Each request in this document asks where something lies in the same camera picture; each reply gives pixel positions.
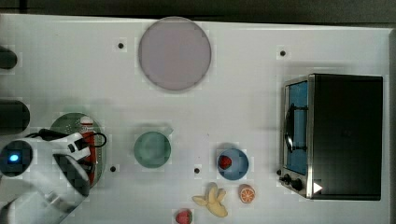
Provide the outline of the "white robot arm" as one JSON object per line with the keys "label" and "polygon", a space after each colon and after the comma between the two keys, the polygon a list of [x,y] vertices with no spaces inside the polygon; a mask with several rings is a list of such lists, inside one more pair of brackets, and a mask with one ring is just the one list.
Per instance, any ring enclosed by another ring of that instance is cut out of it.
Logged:
{"label": "white robot arm", "polygon": [[82,137],[13,140],[1,149],[1,176],[32,188],[1,208],[1,224],[59,224],[88,196],[79,162],[91,155]]}

